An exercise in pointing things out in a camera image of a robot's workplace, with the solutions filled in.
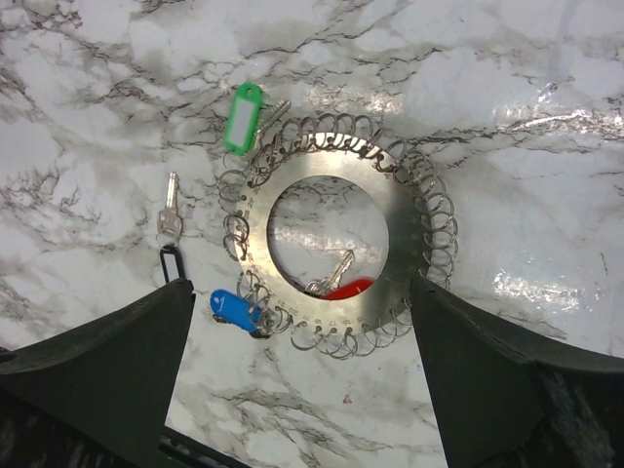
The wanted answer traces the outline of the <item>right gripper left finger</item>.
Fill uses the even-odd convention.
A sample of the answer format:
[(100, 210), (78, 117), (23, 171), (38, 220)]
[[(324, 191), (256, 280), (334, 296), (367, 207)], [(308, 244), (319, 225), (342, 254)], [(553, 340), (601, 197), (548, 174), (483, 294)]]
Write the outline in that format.
[(2, 466), (156, 466), (194, 302), (178, 279), (3, 353)]

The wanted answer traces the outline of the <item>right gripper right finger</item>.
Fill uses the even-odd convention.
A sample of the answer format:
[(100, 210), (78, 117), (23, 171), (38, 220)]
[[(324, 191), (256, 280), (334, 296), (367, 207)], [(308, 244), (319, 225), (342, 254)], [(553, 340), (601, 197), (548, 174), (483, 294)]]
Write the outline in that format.
[(623, 361), (496, 317), (426, 278), (410, 313), (450, 467), (620, 467)]

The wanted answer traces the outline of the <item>round metal keyring disc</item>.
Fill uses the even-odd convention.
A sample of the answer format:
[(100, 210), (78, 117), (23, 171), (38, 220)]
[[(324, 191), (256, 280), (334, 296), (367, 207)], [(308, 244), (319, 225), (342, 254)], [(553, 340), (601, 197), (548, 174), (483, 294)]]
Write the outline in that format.
[[(410, 332), (410, 282), (447, 288), (458, 253), (454, 204), (434, 163), (369, 117), (325, 114), (284, 122), (240, 168), (217, 181), (223, 246), (239, 265), (229, 291), (262, 311), (269, 337), (299, 351), (364, 358)], [(330, 275), (360, 294), (323, 300), (305, 286)]]

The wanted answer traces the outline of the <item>key with green tag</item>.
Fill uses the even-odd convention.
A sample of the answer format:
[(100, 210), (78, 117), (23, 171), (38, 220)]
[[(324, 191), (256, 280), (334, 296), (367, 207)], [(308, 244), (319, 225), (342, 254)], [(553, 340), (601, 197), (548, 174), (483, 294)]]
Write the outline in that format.
[(262, 89), (254, 83), (242, 84), (234, 93), (224, 134), (225, 150), (243, 156), (259, 147), (264, 134), (291, 108), (289, 100), (280, 100), (263, 117)]

